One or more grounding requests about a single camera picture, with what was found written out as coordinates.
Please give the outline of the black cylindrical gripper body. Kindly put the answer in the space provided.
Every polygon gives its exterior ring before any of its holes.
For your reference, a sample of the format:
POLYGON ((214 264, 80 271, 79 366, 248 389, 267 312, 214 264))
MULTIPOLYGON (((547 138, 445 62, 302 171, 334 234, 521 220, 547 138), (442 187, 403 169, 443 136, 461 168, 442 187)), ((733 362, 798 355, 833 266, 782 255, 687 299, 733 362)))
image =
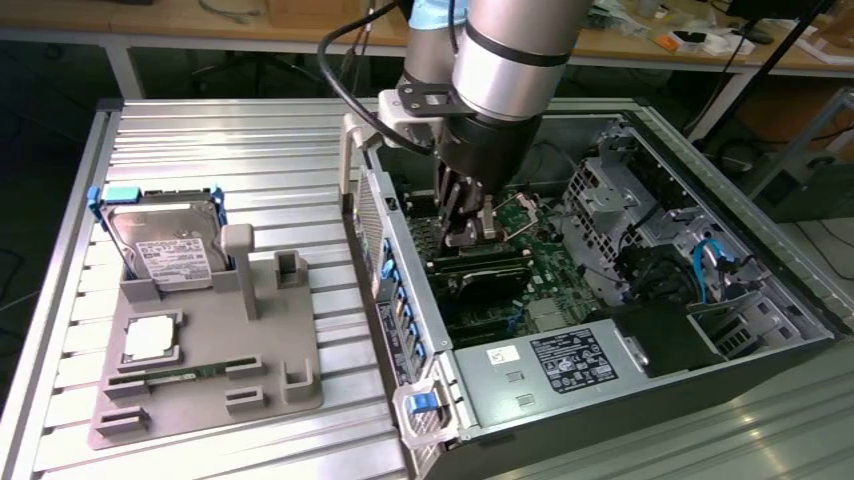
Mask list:
POLYGON ((486 193, 499 192, 521 169, 541 124, 541 117, 521 122, 449 117, 439 140, 442 162, 479 182, 486 193))

